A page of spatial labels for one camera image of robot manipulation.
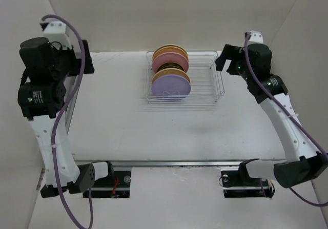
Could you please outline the orange plastic plate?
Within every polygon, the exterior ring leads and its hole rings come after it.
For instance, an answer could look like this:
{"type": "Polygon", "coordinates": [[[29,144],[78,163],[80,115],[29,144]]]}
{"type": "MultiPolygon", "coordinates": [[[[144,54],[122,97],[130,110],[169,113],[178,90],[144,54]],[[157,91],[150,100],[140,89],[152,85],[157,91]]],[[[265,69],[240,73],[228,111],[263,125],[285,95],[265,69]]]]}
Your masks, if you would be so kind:
{"type": "Polygon", "coordinates": [[[153,59],[155,59],[156,57],[158,57],[159,55],[163,54],[163,53],[167,53],[167,52],[174,52],[174,53],[178,53],[182,56],[184,56],[187,60],[189,60],[189,56],[187,54],[186,51],[184,50],[180,50],[180,49],[177,49],[175,47],[165,47],[163,49],[160,49],[160,50],[156,50],[154,53],[153,53],[153,59]]]}

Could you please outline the pink plastic plate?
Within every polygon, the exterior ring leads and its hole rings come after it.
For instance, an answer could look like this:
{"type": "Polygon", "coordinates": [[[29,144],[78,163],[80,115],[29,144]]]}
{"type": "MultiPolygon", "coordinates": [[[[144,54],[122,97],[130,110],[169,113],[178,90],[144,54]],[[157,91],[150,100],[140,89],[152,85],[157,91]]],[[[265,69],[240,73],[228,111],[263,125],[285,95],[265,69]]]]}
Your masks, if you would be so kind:
{"type": "Polygon", "coordinates": [[[157,73],[158,69],[166,63],[175,63],[182,67],[184,72],[189,69],[189,61],[181,54],[176,52],[165,52],[152,59],[152,70],[157,73]]]}

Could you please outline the yellow patterned plate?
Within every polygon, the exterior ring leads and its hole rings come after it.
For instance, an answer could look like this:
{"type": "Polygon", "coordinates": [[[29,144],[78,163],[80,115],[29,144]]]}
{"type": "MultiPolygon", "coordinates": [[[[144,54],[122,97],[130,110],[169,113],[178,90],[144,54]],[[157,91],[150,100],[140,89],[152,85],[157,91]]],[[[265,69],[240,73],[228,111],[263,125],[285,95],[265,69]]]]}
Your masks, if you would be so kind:
{"type": "Polygon", "coordinates": [[[158,68],[158,72],[163,70],[163,69],[171,69],[171,68],[174,68],[174,69],[179,69],[179,70],[182,70],[183,71],[183,67],[177,63],[165,63],[163,65],[161,65],[159,68],[158,68]]]}

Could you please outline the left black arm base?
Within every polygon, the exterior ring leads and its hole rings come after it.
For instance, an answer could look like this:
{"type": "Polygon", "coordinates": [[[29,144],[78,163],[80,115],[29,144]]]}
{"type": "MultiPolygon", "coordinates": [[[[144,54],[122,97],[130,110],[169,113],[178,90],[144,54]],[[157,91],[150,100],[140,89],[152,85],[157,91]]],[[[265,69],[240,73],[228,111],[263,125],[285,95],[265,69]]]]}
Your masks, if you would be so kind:
{"type": "Polygon", "coordinates": [[[101,178],[95,182],[91,188],[91,197],[93,199],[130,198],[131,171],[131,168],[115,167],[113,177],[101,178]]]}

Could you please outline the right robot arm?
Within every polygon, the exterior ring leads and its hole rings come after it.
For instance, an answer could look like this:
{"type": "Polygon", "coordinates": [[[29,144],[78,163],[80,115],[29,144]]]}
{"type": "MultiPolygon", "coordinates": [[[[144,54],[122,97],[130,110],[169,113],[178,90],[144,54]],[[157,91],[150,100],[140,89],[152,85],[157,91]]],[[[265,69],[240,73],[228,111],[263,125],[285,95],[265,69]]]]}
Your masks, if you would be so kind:
{"type": "Polygon", "coordinates": [[[216,70],[222,71],[227,60],[227,72],[241,76],[248,91],[270,119],[282,144],[285,161],[250,159],[239,165],[238,181],[248,185],[256,178],[276,180],[282,187],[316,179],[326,168],[327,158],[299,128],[283,80],[271,72],[272,52],[264,44],[242,47],[226,44],[216,59],[216,70]]]}

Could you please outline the tan rear plate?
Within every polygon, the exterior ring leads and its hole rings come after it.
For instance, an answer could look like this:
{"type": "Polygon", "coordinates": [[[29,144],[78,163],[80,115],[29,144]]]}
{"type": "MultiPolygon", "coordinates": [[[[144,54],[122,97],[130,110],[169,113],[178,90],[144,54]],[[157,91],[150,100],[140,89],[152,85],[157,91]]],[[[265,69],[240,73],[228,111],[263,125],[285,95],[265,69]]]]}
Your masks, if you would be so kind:
{"type": "Polygon", "coordinates": [[[183,47],[181,47],[181,46],[179,46],[179,45],[175,45],[175,44],[167,44],[167,45],[163,45],[163,46],[159,47],[159,48],[157,49],[157,51],[160,50],[160,49],[163,49],[163,48],[165,48],[165,47],[175,47],[175,48],[177,48],[177,49],[180,49],[180,50],[184,50],[184,51],[185,51],[185,49],[184,49],[183,47]]]}

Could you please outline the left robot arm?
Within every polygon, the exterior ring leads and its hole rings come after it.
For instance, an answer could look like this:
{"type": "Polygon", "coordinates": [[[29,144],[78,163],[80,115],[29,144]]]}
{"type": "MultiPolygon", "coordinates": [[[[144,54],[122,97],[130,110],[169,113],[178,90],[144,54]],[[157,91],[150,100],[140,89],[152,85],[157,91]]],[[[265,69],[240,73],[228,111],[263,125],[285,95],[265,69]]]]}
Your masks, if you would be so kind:
{"type": "Polygon", "coordinates": [[[115,179],[110,162],[77,165],[68,141],[63,109],[67,90],[64,81],[77,75],[81,60],[72,48],[64,49],[57,41],[36,37],[21,43],[19,54],[25,65],[17,101],[27,118],[43,158],[46,184],[43,198],[59,192],[83,193],[96,181],[110,186],[115,179]]]}

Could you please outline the beige plastic plate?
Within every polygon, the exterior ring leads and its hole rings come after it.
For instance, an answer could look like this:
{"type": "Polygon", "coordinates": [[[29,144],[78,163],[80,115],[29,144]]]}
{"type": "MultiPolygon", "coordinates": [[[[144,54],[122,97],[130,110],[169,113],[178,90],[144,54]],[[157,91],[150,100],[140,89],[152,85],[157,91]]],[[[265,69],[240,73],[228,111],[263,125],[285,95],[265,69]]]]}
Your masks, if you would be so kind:
{"type": "Polygon", "coordinates": [[[154,83],[155,80],[157,80],[158,78],[160,78],[164,75],[179,75],[179,76],[182,76],[183,78],[185,78],[188,82],[191,82],[188,74],[186,72],[184,72],[183,70],[176,69],[176,68],[166,68],[166,69],[162,69],[162,70],[158,71],[154,75],[154,77],[152,79],[152,84],[154,83]]]}

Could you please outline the purple plastic plate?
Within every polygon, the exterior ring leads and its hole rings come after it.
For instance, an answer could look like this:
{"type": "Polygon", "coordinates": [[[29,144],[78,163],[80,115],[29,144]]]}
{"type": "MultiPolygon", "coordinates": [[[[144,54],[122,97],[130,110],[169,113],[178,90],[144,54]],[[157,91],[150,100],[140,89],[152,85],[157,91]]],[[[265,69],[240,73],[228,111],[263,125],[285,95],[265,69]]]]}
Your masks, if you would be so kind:
{"type": "Polygon", "coordinates": [[[151,86],[152,94],[162,99],[183,99],[191,92],[190,82],[180,75],[163,75],[151,86]]]}

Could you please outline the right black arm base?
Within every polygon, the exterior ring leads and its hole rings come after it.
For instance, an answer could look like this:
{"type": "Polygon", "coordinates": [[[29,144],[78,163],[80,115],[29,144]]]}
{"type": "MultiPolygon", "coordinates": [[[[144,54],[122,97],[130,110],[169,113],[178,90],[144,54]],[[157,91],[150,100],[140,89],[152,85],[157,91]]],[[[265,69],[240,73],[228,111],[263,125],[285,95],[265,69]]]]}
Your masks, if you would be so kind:
{"type": "Polygon", "coordinates": [[[224,198],[273,198],[275,187],[262,178],[242,179],[238,170],[221,170],[219,181],[224,198]]]}

